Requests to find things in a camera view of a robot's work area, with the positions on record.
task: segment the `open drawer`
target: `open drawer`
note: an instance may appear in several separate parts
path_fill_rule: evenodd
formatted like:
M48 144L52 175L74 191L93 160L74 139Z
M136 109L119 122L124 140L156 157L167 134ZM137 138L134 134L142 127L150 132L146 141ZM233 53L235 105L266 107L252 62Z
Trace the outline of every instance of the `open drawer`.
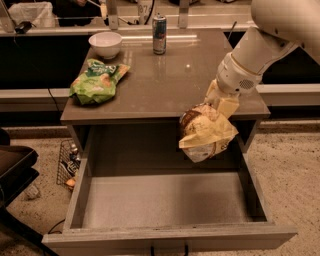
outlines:
M62 234L43 243L59 255L157 254L272 249L296 234L276 226L235 139L192 163L176 120L90 129Z

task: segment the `soda can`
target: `soda can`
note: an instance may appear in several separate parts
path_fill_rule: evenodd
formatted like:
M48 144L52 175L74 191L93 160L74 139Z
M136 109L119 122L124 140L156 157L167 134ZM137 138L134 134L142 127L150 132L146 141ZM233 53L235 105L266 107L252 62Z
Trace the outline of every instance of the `soda can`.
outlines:
M159 13L152 20L153 52L164 54L166 52L167 19Z

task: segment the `chair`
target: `chair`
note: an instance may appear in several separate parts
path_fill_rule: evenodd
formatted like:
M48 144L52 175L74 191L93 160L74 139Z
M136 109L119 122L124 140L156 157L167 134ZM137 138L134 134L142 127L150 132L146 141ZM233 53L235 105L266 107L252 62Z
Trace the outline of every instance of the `chair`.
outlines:
M0 230L9 231L36 245L49 255L57 255L42 244L42 235L17 220L6 207L36 178L39 173L32 166L38 154L26 146L10 146L10 137L0 129Z

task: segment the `chip bag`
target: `chip bag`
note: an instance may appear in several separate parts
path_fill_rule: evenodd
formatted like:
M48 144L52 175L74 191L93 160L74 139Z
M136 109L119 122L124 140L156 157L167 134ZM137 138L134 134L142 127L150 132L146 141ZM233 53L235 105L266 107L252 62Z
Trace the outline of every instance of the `chip bag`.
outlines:
M88 69L71 84L69 96L76 96L81 105L100 104L116 93L116 85L128 72L124 64L107 66L96 59L88 60Z

